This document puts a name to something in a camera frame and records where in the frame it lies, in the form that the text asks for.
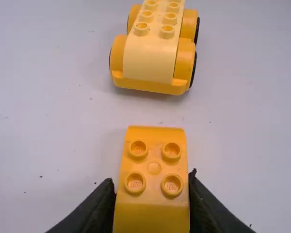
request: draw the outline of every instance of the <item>black tire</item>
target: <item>black tire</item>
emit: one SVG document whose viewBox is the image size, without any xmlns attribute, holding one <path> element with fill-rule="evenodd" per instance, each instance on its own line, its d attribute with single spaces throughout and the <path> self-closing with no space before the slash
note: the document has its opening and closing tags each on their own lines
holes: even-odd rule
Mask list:
<svg viewBox="0 0 291 233">
<path fill-rule="evenodd" d="M 111 50 L 112 50 L 112 47 L 110 49 L 110 53 L 109 53 L 109 70 L 110 70 L 110 57 L 111 57 Z"/>
<path fill-rule="evenodd" d="M 126 34 L 128 35 L 128 20 L 129 20 L 129 16 L 127 17 L 127 23 L 126 23 Z"/>
<path fill-rule="evenodd" d="M 194 75 L 195 75 L 195 69 L 196 69 L 196 61 L 197 61 L 197 53 L 195 52 L 194 65 L 193 65 L 192 77 L 191 77 L 191 82 L 190 82 L 190 88 L 193 85 L 193 81 L 194 81 Z"/>
<path fill-rule="evenodd" d="M 199 17 L 197 18 L 197 25 L 196 25 L 196 31 L 195 31 L 195 37 L 194 37 L 195 45 L 197 44 L 198 31 L 199 31 Z"/>
</svg>

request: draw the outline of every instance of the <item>white surface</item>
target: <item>white surface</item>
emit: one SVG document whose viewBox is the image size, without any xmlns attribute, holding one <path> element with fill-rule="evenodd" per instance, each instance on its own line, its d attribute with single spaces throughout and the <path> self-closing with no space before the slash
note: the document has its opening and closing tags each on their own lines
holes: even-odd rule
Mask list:
<svg viewBox="0 0 291 233">
<path fill-rule="evenodd" d="M 42 233 L 117 182 L 136 124 L 184 128 L 190 169 L 226 207 L 291 232 L 291 1 L 188 1 L 201 26 L 181 97 L 113 86 L 133 3 L 0 0 L 0 233 Z"/>
</svg>

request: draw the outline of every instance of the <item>yellow brick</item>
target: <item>yellow brick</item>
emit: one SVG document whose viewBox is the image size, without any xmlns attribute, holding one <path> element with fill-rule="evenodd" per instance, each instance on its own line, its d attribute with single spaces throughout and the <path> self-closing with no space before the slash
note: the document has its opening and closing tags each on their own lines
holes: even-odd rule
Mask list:
<svg viewBox="0 0 291 233">
<path fill-rule="evenodd" d="M 144 1 L 126 41 L 125 78 L 172 83 L 184 3 Z"/>
<path fill-rule="evenodd" d="M 129 127 L 117 191 L 114 233 L 188 233 L 186 136 L 182 129 Z"/>
</svg>

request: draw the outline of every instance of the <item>toy car wheel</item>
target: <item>toy car wheel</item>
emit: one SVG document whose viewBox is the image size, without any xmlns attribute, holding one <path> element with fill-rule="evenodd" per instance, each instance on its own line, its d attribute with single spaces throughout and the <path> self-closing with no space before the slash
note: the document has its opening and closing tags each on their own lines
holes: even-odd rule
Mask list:
<svg viewBox="0 0 291 233">
<path fill-rule="evenodd" d="M 196 62 L 197 62 L 197 54 L 195 52 L 194 65 L 193 65 L 192 77 L 191 77 L 191 82 L 190 82 L 190 88 L 193 85 L 193 81 L 194 81 L 194 75 L 195 75 L 195 69 L 196 69 Z"/>
<path fill-rule="evenodd" d="M 195 37 L 194 37 L 195 44 L 197 44 L 198 31 L 199 31 L 199 17 L 197 18 L 197 25 L 196 25 L 196 31 L 195 31 Z"/>
</svg>

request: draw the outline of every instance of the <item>lego stud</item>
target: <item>lego stud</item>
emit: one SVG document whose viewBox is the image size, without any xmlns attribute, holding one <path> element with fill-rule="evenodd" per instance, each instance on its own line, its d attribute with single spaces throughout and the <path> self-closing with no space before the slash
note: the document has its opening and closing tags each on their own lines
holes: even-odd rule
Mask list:
<svg viewBox="0 0 291 233">
<path fill-rule="evenodd" d="M 152 163 L 149 163 L 148 166 L 147 166 L 147 171 L 152 174 L 152 175 L 157 175 L 161 172 L 162 170 L 162 167 L 159 163 L 157 162 L 152 162 Z"/>
<path fill-rule="evenodd" d="M 134 26 L 134 33 L 138 36 L 145 36 L 149 33 L 149 25 L 146 22 L 136 23 Z"/>
<path fill-rule="evenodd" d="M 180 10 L 180 6 L 179 3 L 172 1 L 169 2 L 167 5 L 167 12 L 174 12 L 174 13 L 178 13 Z"/>
<path fill-rule="evenodd" d="M 140 21 L 144 21 L 144 22 L 150 23 L 150 22 L 153 21 L 154 16 L 153 16 L 152 11 L 146 10 L 146 11 L 140 12 L 139 18 L 140 18 Z"/>
<path fill-rule="evenodd" d="M 165 17 L 163 18 L 164 24 L 175 25 L 177 23 L 177 16 L 175 13 L 166 13 Z"/>
<path fill-rule="evenodd" d="M 163 25 L 160 29 L 160 37 L 163 39 L 173 38 L 175 35 L 175 29 L 171 25 Z"/>
<path fill-rule="evenodd" d="M 183 190 L 183 181 L 177 174 L 167 174 L 161 182 L 161 191 L 170 199 L 178 197 Z"/>
<path fill-rule="evenodd" d="M 162 149 L 163 160 L 168 162 L 176 162 L 181 158 L 181 150 L 176 143 L 167 143 Z"/>
<path fill-rule="evenodd" d="M 157 2 L 154 0 L 147 0 L 145 1 L 145 8 L 147 10 L 156 11 L 157 10 Z"/>
<path fill-rule="evenodd" d="M 125 190 L 134 196 L 138 196 L 146 189 L 146 179 L 140 172 L 132 172 L 125 178 Z"/>
<path fill-rule="evenodd" d="M 129 145 L 129 156 L 132 159 L 142 160 L 147 157 L 148 147 L 143 141 L 134 141 Z"/>
</svg>

